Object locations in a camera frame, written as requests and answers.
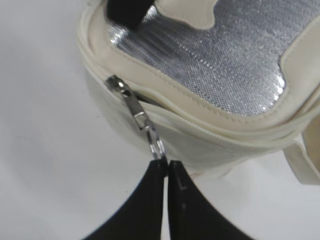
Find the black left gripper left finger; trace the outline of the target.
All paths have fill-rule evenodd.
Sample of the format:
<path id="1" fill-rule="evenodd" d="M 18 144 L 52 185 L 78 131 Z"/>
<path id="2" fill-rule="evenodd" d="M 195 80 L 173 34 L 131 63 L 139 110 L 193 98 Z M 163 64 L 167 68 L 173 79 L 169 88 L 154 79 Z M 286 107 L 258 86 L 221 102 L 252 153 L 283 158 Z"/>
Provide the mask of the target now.
<path id="1" fill-rule="evenodd" d="M 125 203 L 86 240 L 159 240 L 167 162 L 152 160 Z"/>

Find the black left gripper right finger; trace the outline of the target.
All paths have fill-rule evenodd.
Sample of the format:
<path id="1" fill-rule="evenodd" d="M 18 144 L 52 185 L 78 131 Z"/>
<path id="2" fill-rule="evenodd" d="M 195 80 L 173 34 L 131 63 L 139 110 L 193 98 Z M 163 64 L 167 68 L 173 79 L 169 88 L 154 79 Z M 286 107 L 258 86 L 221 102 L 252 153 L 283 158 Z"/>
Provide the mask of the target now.
<path id="1" fill-rule="evenodd" d="M 216 210 L 181 161 L 168 167 L 168 224 L 172 240 L 251 240 Z"/>

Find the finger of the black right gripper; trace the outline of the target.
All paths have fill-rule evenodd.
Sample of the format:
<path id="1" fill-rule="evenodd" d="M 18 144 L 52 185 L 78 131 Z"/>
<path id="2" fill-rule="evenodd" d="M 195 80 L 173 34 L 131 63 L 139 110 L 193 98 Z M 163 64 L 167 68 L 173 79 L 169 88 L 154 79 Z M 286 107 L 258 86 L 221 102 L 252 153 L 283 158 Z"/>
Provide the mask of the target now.
<path id="1" fill-rule="evenodd" d="M 136 30 L 151 6 L 151 0 L 108 0 L 106 17 L 118 25 Z"/>

